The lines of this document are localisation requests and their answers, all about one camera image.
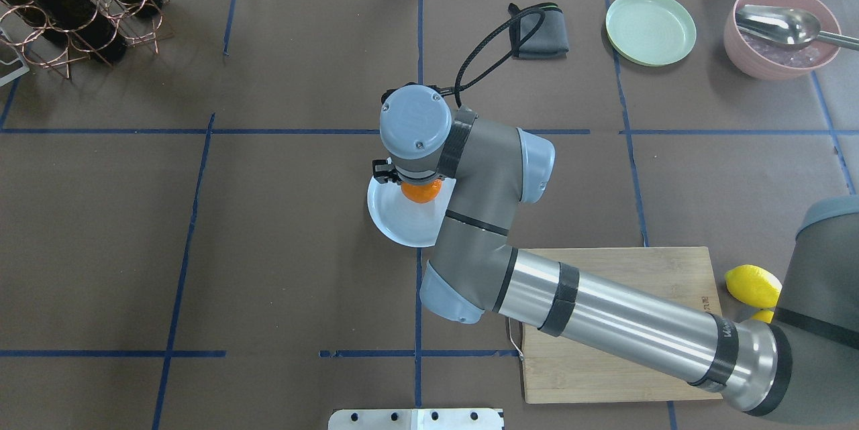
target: wooden cutting board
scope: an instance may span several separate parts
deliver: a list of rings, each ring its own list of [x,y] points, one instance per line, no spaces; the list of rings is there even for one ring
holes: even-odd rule
[[[528,249],[543,257],[702,311],[721,313],[706,247]],[[525,325],[528,403],[712,400],[718,393]]]

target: robotic arm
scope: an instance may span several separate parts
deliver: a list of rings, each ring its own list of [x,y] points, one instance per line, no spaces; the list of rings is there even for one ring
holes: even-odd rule
[[[456,179],[420,290],[439,316],[498,312],[720,392],[755,417],[859,417],[856,195],[808,211],[773,322],[733,323],[509,246],[518,203],[536,203],[552,173],[547,140],[466,107],[452,115],[423,85],[390,94],[380,128],[391,163],[374,163],[377,180]]]

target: black band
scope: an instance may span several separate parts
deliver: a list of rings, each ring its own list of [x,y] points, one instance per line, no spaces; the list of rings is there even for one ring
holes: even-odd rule
[[[518,5],[513,4],[512,2],[507,6],[507,12],[510,15],[516,15],[521,12]],[[516,21],[513,24],[510,24],[510,49],[513,51],[513,56],[519,57],[519,39],[521,39],[521,23],[522,20]]]
[[[779,326],[770,324],[770,330],[776,340],[776,378],[772,381],[770,391],[763,402],[751,411],[745,412],[752,417],[763,417],[776,409],[791,383],[791,373],[794,369],[794,358],[791,354],[791,344]]]
[[[798,312],[794,312],[785,308],[776,308],[776,315],[773,320],[789,324],[794,328],[802,329],[812,335],[818,335],[821,338],[826,338],[829,341],[834,341],[847,347],[852,347],[853,350],[859,350],[859,333],[852,329],[838,326],[838,324],[826,323],[814,317],[806,316]]]
[[[705,375],[690,385],[700,386],[708,391],[718,391],[727,385],[727,379],[737,366],[740,340],[737,338],[737,327],[733,322],[713,313],[710,315],[715,320],[718,334],[713,362]]]
[[[451,125],[448,139],[444,140],[442,154],[438,159],[436,171],[443,176],[456,177],[456,169],[460,166],[462,150],[466,147],[468,136],[478,114],[470,109],[460,109],[456,112],[454,124]]]
[[[492,312],[500,311],[501,305],[504,304],[504,296],[507,295],[507,287],[510,287],[510,278],[513,277],[513,266],[516,265],[517,257],[519,257],[519,250],[513,247],[510,252],[510,260],[507,262],[507,273],[504,274],[504,280],[501,281],[501,290],[498,292],[498,299],[495,300]]]
[[[576,296],[579,293],[579,270],[570,265],[559,262],[561,271],[558,274],[558,287],[555,289],[555,299],[545,322],[540,326],[540,331],[546,335],[559,336],[564,332],[573,309],[576,307]]]
[[[504,237],[507,237],[507,234],[509,234],[510,232],[509,229],[505,229],[497,225],[491,225],[489,222],[484,222],[483,220],[478,220],[467,215],[462,215],[461,213],[454,212],[450,209],[445,211],[444,216],[449,217],[453,220],[459,220],[459,222],[463,222],[463,224],[469,224],[478,229],[483,229],[484,231],[490,231],[498,235],[504,235]]]

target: white metal plate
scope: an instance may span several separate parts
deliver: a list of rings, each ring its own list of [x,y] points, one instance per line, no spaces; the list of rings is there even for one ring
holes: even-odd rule
[[[346,409],[328,419],[328,430],[503,430],[500,409]]]

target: white plate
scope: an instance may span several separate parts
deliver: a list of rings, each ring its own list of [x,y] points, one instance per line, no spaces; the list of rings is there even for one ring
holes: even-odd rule
[[[378,183],[371,178],[367,208],[376,227],[395,243],[408,247],[435,246],[455,184],[456,180],[446,178],[436,198],[418,204],[406,199],[396,183]]]

